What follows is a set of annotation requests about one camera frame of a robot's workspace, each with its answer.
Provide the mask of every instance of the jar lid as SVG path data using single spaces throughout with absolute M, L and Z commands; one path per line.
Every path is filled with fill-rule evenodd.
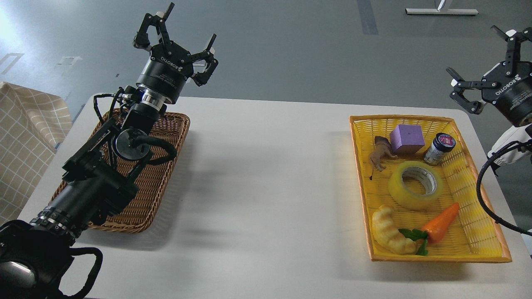
M 451 135 L 438 133 L 433 140 L 433 145 L 437 150 L 448 153 L 453 150 L 456 140 Z

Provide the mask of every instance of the white table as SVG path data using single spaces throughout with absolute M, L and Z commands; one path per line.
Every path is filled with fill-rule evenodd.
M 102 109 L 109 102 L 102 102 Z M 366 247 L 350 115 L 423 114 L 455 119 L 480 169 L 486 158 L 459 110 L 187 98 L 168 107 L 191 127 L 150 228 L 85 231 L 104 263 L 97 298 L 525 298 L 532 261 L 503 228 L 513 262 L 371 262 Z M 92 104 L 60 147 L 20 219 L 44 208 L 63 163 L 97 122 Z M 496 212 L 513 222 L 492 172 Z M 76 258 L 61 289 L 73 294 L 92 258 Z

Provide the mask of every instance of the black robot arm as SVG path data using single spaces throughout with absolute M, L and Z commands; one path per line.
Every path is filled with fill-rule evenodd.
M 465 81 L 455 70 L 447 68 L 453 77 L 450 97 L 473 114 L 480 114 L 486 102 L 491 103 L 512 125 L 525 126 L 532 119 L 532 63 L 521 61 L 521 43 L 532 40 L 532 27 L 522 32 L 504 33 L 497 26 L 492 26 L 492 30 L 506 41 L 504 61 L 484 74 L 481 81 Z M 481 90 L 483 101 L 467 100 L 463 95 L 467 89 Z
M 101 127 L 63 166 L 67 186 L 29 223 L 13 220 L 0 227 L 0 296 L 19 298 L 83 298 L 92 288 L 102 265 L 102 253 L 96 248 L 71 248 L 90 222 L 102 224 L 133 200 L 138 192 L 135 179 L 146 165 L 173 160 L 177 151 L 165 140 L 150 136 L 154 123 L 175 104 L 183 85 L 193 78 L 197 85 L 207 83 L 218 65 L 212 53 L 213 35 L 207 48 L 194 55 L 171 41 L 165 21 L 174 4 L 162 16 L 146 14 L 134 46 L 150 52 L 137 87 L 121 87 L 115 94 L 94 97 L 94 109 Z M 149 26 L 155 26 L 159 43 L 150 46 Z M 193 62 L 205 60 L 202 73 L 194 73 Z M 98 99 L 112 97 L 108 118 L 98 109 Z M 113 118 L 119 104 L 120 126 Z M 109 162 L 104 159 L 107 145 Z M 153 159 L 151 147 L 164 149 L 166 156 Z M 136 161 L 124 176 L 117 172 L 117 160 Z M 96 256 L 84 287 L 73 296 L 59 290 L 61 278 L 74 256 Z

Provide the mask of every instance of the purple foam cube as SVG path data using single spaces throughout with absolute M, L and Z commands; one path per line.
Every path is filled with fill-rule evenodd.
M 421 126 L 417 124 L 398 124 L 390 133 L 390 141 L 395 154 L 413 154 L 425 146 Z

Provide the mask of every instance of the metal stand base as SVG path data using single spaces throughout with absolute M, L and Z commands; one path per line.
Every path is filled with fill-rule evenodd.
M 477 10 L 459 9 L 459 10 L 437 10 L 437 9 L 405 9 L 406 14 L 463 14 L 477 15 Z

